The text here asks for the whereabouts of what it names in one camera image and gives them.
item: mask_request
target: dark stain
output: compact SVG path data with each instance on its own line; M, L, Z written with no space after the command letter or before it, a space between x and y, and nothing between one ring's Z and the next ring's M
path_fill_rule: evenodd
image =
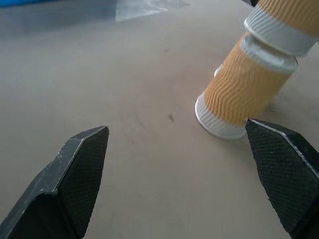
M175 121L172 113L170 113L167 117L168 117L168 119L169 119L170 121L172 121L172 122Z

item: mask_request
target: stacked paper cups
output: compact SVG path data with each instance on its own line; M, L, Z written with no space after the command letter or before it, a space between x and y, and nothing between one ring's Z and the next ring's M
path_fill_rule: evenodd
M268 106L319 37L319 0L260 0L249 31L198 97L195 113L215 136L237 139L244 122Z

